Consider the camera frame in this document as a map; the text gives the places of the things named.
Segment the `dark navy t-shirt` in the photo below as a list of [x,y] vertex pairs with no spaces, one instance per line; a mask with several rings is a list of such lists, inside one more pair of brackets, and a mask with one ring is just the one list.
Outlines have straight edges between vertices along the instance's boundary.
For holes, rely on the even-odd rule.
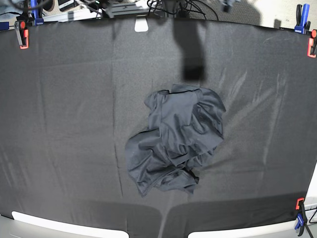
[[193,193],[193,169],[207,166],[223,141],[226,109],[216,92],[189,85],[152,93],[147,127],[125,146],[127,170],[141,196],[152,188]]

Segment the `black table cloth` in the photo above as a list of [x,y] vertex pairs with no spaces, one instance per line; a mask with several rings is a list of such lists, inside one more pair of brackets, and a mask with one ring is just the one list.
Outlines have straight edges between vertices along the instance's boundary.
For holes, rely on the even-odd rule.
[[[288,222],[317,162],[317,61],[308,37],[190,19],[54,23],[20,49],[0,34],[0,213],[13,211],[132,238]],[[144,99],[174,84],[214,90],[224,141],[194,194],[128,175],[125,144]]]

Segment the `white tab on cloth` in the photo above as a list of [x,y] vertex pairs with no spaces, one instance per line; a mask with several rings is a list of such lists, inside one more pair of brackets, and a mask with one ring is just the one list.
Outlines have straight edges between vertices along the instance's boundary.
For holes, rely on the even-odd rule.
[[145,17],[137,17],[134,30],[137,33],[147,32],[149,30],[147,19]]

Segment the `blue clamp top left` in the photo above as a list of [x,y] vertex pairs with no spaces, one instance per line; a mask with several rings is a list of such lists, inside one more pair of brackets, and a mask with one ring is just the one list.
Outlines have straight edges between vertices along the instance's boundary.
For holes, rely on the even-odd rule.
[[42,18],[42,7],[40,6],[41,0],[30,0],[29,6],[33,8],[30,11],[33,26],[43,25],[44,20]]

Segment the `red black clamp left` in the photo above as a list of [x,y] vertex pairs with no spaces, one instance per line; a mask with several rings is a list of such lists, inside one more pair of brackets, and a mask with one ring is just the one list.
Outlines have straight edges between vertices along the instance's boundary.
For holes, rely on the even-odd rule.
[[29,48],[29,30],[27,29],[26,22],[23,20],[15,21],[14,29],[20,49],[23,50]]

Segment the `red clamp right edge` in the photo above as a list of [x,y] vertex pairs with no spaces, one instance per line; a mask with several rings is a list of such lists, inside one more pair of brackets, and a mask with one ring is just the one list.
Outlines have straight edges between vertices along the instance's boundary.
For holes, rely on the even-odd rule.
[[314,29],[311,32],[311,36],[308,42],[307,56],[311,58],[317,57],[317,30],[316,29]]

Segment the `blue clamp top right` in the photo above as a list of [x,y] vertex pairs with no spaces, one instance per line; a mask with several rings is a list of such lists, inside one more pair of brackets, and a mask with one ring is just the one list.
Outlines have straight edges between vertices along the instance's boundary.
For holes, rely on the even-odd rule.
[[294,31],[301,34],[306,34],[310,28],[310,22],[308,21],[310,5],[309,4],[298,4],[296,8],[296,25]]

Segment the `red blue clamp bottom right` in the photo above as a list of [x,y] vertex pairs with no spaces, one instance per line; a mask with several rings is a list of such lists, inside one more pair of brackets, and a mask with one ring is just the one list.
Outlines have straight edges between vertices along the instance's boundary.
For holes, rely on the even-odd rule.
[[308,219],[306,216],[304,201],[305,199],[303,197],[297,199],[297,203],[296,203],[296,210],[298,211],[297,217],[296,217],[297,224],[295,225],[294,229],[299,230],[298,237],[302,236],[304,233],[304,230],[306,230],[310,238],[313,238],[314,236],[308,226]]

